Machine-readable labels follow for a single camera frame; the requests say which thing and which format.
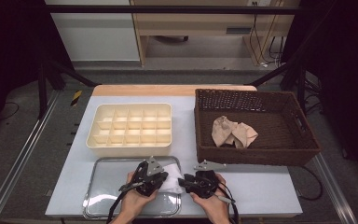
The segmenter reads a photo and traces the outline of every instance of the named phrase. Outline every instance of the metal tray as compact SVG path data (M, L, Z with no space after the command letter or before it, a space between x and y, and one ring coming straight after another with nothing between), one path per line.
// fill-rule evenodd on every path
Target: metal tray
M154 157L161 166L177 163L175 157ZM83 202L83 215L87 219L104 219L121 193L118 189L126 183L127 173L148 158L100 158L95 162L89 182L89 189ZM114 216L120 211L117 206ZM171 217L181 207L180 194L159 193L156 200L147 204L139 217Z

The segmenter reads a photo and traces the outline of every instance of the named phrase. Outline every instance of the white table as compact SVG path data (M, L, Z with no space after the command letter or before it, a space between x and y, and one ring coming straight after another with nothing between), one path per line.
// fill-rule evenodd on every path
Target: white table
M46 215L83 216L83 202L91 172L94 163L98 160L86 146L86 140L96 108L101 104L170 104L172 106L170 155L179 160L183 174L195 174L193 167L198 164L194 127L194 89L196 88L255 90L253 87L249 89L244 86L96 87L51 196ZM293 217L302 213L291 176L285 166L235 164L228 165L227 169L218 173L227 181L241 217ZM197 204L193 203L191 197L184 193L181 210L175 217L205 217L205 214Z

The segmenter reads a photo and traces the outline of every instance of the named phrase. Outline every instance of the hand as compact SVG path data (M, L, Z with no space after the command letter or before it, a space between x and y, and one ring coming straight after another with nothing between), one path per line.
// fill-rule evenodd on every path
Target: hand
M220 174L216 174L216 177L220 183L224 185L226 184L226 180ZM220 188L226 189L226 187L222 184L219 184ZM225 197L225 194L220 189L217 189L215 194ZM197 203L202 207L208 219L213 224L229 223L227 203L221 201L216 196L212 196L208 199L202 199L193 192L191 192L190 195L193 198L194 203Z
M127 174L127 183L130 183L134 172ZM135 189L127 192L121 201L121 210L118 216L111 222L113 223L131 223L144 209L145 205L155 200L158 190L156 189L149 197L141 195Z

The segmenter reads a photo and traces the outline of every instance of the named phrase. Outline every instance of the white cabinet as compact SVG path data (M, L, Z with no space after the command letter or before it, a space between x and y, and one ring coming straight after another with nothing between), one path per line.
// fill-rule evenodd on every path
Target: white cabinet
M47 5L121 5L128 0L46 0ZM72 61L139 61L131 14L52 13Z

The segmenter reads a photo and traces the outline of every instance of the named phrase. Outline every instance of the brown wicker basket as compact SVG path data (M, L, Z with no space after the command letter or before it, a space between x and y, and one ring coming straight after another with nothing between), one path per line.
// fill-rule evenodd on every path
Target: brown wicker basket
M195 123L199 162L304 165L321 149L291 92L196 90ZM246 149L217 147L213 121L221 116L253 127L258 136Z

